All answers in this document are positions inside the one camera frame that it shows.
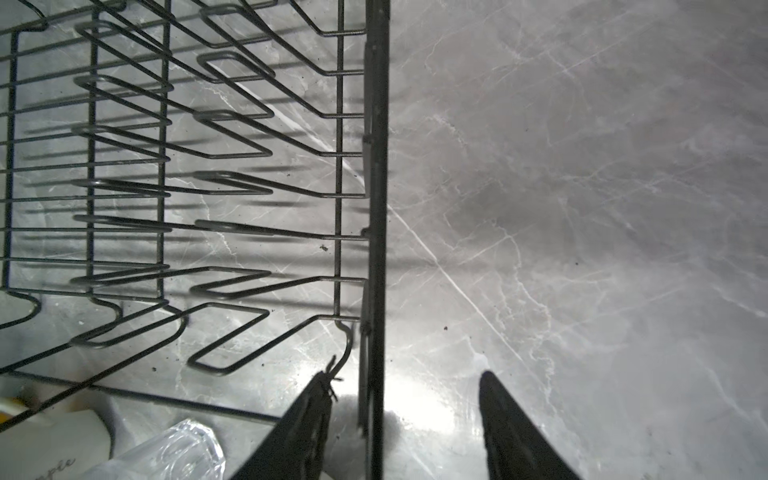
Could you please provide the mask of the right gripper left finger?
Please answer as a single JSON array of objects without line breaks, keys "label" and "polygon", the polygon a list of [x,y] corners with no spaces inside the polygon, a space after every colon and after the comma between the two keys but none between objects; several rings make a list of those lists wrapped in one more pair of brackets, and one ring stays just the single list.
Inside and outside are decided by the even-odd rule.
[{"label": "right gripper left finger", "polygon": [[319,372],[233,477],[320,479],[331,410],[330,376]]}]

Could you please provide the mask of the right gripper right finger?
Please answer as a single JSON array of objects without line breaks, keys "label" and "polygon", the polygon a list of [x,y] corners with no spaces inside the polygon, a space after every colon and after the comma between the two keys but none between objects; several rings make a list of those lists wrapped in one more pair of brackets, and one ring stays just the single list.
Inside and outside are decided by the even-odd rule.
[{"label": "right gripper right finger", "polygon": [[491,479],[579,480],[491,371],[480,377],[479,407]]}]

